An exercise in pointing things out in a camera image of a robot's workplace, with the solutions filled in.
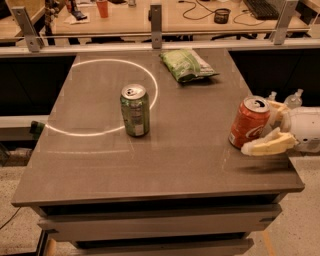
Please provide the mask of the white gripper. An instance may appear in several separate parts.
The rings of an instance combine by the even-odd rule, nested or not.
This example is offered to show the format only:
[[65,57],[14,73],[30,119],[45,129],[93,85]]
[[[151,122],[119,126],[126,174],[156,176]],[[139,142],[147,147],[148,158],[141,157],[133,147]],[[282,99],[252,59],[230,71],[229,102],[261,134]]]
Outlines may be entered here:
[[284,103],[268,100],[270,122],[279,127],[265,137],[244,143],[241,152],[248,156],[276,155],[294,148],[300,152],[320,151],[320,107],[297,107],[289,110]]

